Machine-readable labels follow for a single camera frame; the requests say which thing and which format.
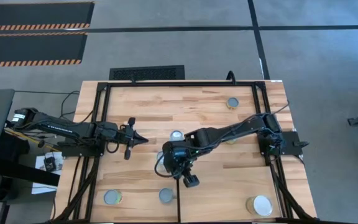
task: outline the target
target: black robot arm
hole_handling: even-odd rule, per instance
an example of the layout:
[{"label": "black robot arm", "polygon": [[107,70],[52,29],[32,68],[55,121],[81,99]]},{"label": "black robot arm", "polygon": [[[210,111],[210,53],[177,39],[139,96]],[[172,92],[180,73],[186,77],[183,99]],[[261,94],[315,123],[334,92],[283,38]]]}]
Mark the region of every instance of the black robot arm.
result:
[{"label": "black robot arm", "polygon": [[103,121],[74,123],[49,116],[35,108],[22,108],[15,110],[10,126],[18,132],[38,129],[71,139],[71,142],[58,143],[61,147],[69,147],[69,151],[72,151],[74,147],[86,147],[92,151],[100,148],[106,142],[126,144],[125,159],[129,159],[132,147],[149,141],[134,131],[134,124],[135,118],[129,118],[128,124],[122,124],[120,128],[115,123]]},{"label": "black robot arm", "polygon": [[183,141],[169,141],[163,147],[163,164],[167,172],[171,175],[162,177],[173,177],[179,179],[184,177],[183,182],[186,187],[197,186],[200,182],[195,175],[190,174],[193,162],[199,156],[210,153],[222,142],[237,139],[249,134],[262,134],[272,140],[272,149],[283,147],[281,127],[274,114],[264,113],[255,114],[244,121],[227,126],[225,128],[201,128],[185,134]]}]

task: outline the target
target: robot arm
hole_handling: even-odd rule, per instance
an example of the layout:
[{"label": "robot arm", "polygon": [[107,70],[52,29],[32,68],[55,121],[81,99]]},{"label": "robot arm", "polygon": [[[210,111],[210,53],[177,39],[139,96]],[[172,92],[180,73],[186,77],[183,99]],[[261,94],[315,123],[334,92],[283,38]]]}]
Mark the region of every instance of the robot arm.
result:
[{"label": "robot arm", "polygon": [[134,131],[134,124],[135,118],[129,118],[128,124],[122,124],[120,128],[117,124],[110,122],[74,123],[49,116],[35,108],[22,108],[15,110],[11,128],[18,132],[38,129],[63,136],[73,140],[73,143],[64,142],[61,145],[71,148],[78,146],[97,148],[105,142],[126,144],[125,159],[129,159],[132,147],[149,141]]},{"label": "robot arm", "polygon": [[284,145],[281,137],[282,130],[274,114],[256,114],[225,128],[201,128],[185,134],[183,141],[166,142],[162,147],[164,167],[167,172],[171,173],[169,177],[179,179],[183,176],[186,187],[197,186],[200,182],[197,176],[190,174],[190,168],[199,156],[210,153],[222,142],[254,133],[271,139],[273,142],[271,148]]}]

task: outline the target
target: wooden tabletop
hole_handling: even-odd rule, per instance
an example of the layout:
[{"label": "wooden tabletop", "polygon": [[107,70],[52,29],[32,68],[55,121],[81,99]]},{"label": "wooden tabletop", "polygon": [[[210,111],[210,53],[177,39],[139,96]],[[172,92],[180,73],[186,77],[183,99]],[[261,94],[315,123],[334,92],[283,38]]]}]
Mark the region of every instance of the wooden tabletop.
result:
[{"label": "wooden tabletop", "polygon": [[[81,121],[92,110],[97,84],[97,81],[83,82],[75,121]],[[286,105],[282,82],[266,81],[266,87],[272,111]],[[239,100],[236,110],[229,110],[226,106],[230,97]],[[103,96],[99,105],[103,105]],[[185,134],[198,128],[221,128],[255,113],[252,91],[247,86],[113,87],[108,105],[107,121],[120,125],[133,116],[136,118],[135,129],[149,142],[133,148],[128,161],[124,160],[125,146],[120,146],[115,154],[106,152],[101,158],[92,222],[176,222],[176,182],[154,173],[162,144],[169,141],[174,130]],[[294,128],[289,108],[277,113],[277,118],[284,131]],[[77,157],[70,157],[64,162],[56,194],[57,214],[67,205],[76,161]],[[282,161],[289,191],[305,211],[315,217],[303,164],[293,156],[282,156]],[[77,190],[81,165],[82,162],[73,192]],[[222,143],[211,154],[200,157],[194,163],[192,174],[198,176],[199,186],[188,189],[180,180],[182,222],[262,218],[246,209],[246,200],[257,195],[264,195],[272,202],[273,212],[269,218],[281,215],[272,175],[259,153],[255,134],[240,138],[234,144]],[[174,191],[172,202],[160,202],[158,193],[162,188]],[[106,191],[111,189],[122,193],[122,201],[118,205],[106,205],[103,200]],[[85,193],[83,197],[80,218],[85,215],[87,195]]]}]

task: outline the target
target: gray concrete floor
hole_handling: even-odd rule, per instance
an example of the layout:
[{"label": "gray concrete floor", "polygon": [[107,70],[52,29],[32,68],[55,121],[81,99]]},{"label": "gray concrete floor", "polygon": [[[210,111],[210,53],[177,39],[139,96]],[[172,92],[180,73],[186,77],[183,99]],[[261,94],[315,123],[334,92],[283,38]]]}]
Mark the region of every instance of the gray concrete floor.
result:
[{"label": "gray concrete floor", "polygon": [[[0,0],[0,2],[35,2]],[[261,26],[358,24],[356,0],[255,0]],[[97,0],[91,28],[251,25],[243,0]],[[358,30],[263,31],[271,79],[283,80],[305,148],[318,216],[358,223]],[[252,31],[90,34],[83,63],[0,68],[0,88],[79,90],[83,80],[106,80],[113,67],[185,65],[187,79],[261,79]],[[17,93],[12,110],[33,106],[60,114],[64,96]],[[76,97],[65,111],[75,108]],[[8,223],[42,222],[52,198],[15,204]]]}]

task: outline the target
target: black floor mat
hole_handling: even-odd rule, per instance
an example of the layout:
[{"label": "black floor mat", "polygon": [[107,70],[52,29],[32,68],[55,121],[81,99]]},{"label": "black floor mat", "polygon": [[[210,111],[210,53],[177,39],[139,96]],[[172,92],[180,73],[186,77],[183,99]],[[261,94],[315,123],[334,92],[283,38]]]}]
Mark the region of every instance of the black floor mat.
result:
[{"label": "black floor mat", "polygon": [[0,34],[0,67],[81,63],[85,32]]},{"label": "black floor mat", "polygon": [[185,66],[111,68],[110,80],[184,80]]},{"label": "black floor mat", "polygon": [[0,4],[0,30],[85,28],[93,8],[93,2]]}]

